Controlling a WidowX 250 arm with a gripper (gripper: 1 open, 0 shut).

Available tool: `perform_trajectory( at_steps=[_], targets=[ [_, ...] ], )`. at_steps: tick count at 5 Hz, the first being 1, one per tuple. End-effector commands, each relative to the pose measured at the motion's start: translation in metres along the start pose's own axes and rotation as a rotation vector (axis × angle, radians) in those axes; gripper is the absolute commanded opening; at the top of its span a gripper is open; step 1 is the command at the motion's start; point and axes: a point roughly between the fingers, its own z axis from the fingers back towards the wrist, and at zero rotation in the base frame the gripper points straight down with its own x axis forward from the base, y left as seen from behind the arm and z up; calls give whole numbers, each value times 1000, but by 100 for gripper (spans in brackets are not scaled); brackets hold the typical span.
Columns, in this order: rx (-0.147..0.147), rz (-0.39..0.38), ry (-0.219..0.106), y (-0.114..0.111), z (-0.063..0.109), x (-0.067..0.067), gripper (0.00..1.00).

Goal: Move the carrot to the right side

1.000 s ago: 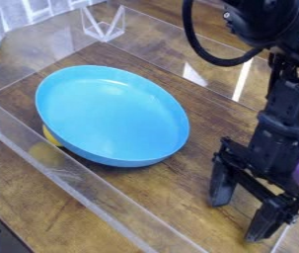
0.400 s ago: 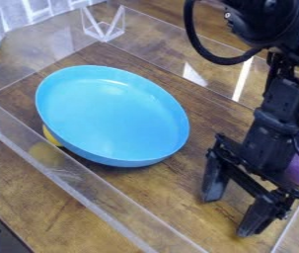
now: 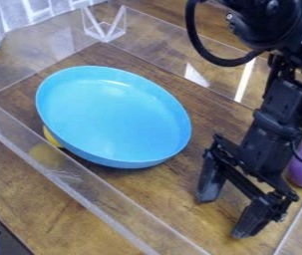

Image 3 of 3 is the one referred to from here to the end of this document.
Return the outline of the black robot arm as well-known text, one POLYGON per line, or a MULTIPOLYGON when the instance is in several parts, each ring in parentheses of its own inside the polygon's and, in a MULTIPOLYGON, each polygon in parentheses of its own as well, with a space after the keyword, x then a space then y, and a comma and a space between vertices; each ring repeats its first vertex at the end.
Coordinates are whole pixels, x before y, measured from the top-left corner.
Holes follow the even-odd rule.
POLYGON ((271 73, 263 105, 240 144, 223 134, 204 155, 204 167, 196 197, 201 202, 217 199, 225 182, 251 199, 232 236, 257 235, 269 222, 286 218, 299 195, 281 174, 292 158, 300 156, 302 141, 302 0, 221 0, 233 33, 251 48, 241 58, 224 59, 204 47, 196 29, 196 7, 208 0, 188 0, 185 23, 192 45, 201 57, 220 67, 249 63, 269 54, 271 73))

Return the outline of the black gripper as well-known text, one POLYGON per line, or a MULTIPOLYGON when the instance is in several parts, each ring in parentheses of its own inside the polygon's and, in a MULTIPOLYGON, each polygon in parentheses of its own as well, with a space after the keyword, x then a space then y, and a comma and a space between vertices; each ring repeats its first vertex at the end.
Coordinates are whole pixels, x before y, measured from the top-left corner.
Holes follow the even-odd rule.
POLYGON ((296 146, 302 140, 296 114, 255 112, 241 144, 216 134, 205 152, 196 198, 200 203, 219 198, 229 180, 251 199, 232 230, 236 239, 255 236, 272 222, 281 222, 300 197, 283 179, 296 146))

